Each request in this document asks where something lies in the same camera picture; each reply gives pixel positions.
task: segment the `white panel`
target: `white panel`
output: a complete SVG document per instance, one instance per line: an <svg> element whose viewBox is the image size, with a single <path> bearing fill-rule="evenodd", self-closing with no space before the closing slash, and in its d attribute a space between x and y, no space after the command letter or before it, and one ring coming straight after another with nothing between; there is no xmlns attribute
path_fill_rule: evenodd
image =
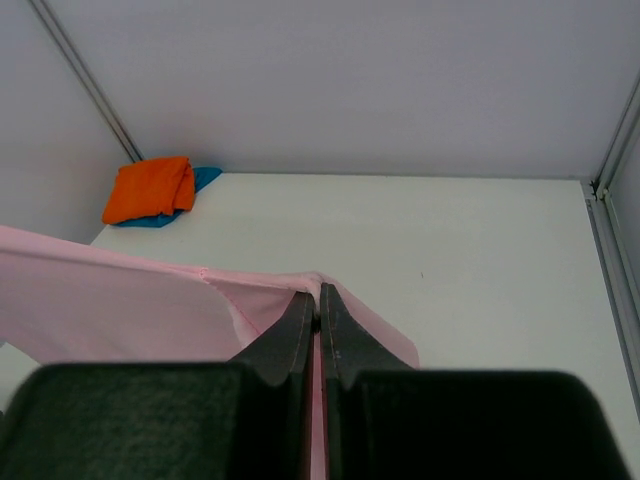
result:
<svg viewBox="0 0 640 480"><path fill-rule="evenodd" d="M90 242L127 162L29 4L0 2L0 223Z"/></svg>
<svg viewBox="0 0 640 480"><path fill-rule="evenodd" d="M107 227L93 244L325 272L413 340L424 367L572 372L640 478L640 423L578 182L223 175L161 231Z"/></svg>
<svg viewBox="0 0 640 480"><path fill-rule="evenodd" d="M51 0L147 156L252 171L591 176L636 0Z"/></svg>
<svg viewBox="0 0 640 480"><path fill-rule="evenodd" d="M611 187L611 198L636 282L640 281L640 142Z"/></svg>

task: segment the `pink garment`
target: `pink garment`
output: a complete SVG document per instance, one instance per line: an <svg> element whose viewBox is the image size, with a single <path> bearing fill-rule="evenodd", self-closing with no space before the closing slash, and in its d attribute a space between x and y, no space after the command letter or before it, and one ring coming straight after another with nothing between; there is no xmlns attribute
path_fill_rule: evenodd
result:
<svg viewBox="0 0 640 480"><path fill-rule="evenodd" d="M278 320L295 292L317 306L323 282L387 349L418 365L411 341L320 273L174 265L0 226L0 337L43 364L226 360ZM325 468L319 372L317 362L312 478Z"/></svg>

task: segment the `orange cloth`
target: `orange cloth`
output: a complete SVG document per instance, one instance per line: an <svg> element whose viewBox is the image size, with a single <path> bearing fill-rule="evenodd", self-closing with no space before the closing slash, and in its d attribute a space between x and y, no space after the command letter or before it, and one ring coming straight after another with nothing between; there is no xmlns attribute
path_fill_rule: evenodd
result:
<svg viewBox="0 0 640 480"><path fill-rule="evenodd" d="M156 158L118 170L111 197L102 214L106 224L191 210L195 179L187 157Z"/></svg>

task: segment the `blue fabric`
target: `blue fabric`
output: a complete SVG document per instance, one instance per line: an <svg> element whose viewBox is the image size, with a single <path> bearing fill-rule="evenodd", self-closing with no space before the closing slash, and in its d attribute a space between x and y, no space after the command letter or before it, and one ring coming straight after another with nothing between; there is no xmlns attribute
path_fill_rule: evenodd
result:
<svg viewBox="0 0 640 480"><path fill-rule="evenodd" d="M193 175L195 177L196 193L202 190L204 187L213 182L220 176L222 170L216 167L196 167L193 169ZM173 215L154 215L151 217L134 218L133 220L126 220L124 222L116 223L118 227L147 227L147 228L160 228L164 227L168 223L173 222L184 210L176 210Z"/></svg>

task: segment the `metal corner post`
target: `metal corner post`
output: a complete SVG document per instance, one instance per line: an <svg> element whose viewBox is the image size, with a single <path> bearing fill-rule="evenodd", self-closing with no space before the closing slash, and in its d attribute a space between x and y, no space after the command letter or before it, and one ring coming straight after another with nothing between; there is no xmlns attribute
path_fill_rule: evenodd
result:
<svg viewBox="0 0 640 480"><path fill-rule="evenodd" d="M640 418L640 317L638 292L630 281L630 270L624 249L619 243L615 220L603 201L587 199L587 210L593 229L598 256L602 264L607 294L627 368L631 393Z"/></svg>
<svg viewBox="0 0 640 480"><path fill-rule="evenodd" d="M131 135L125 128L122 120L116 113L115 109L107 99L98 82L89 71L87 64L84 62L77 48L71 41L69 34L64 30L60 20L51 9L46 0L28 0L33 11L42 22L45 30L54 41L55 45L64 56L65 60L71 67L71 70L78 78L86 92L91 97L94 105L100 112L100 115L107 122L107 125L124 148L132 162L144 160L142 153L135 145Z"/></svg>

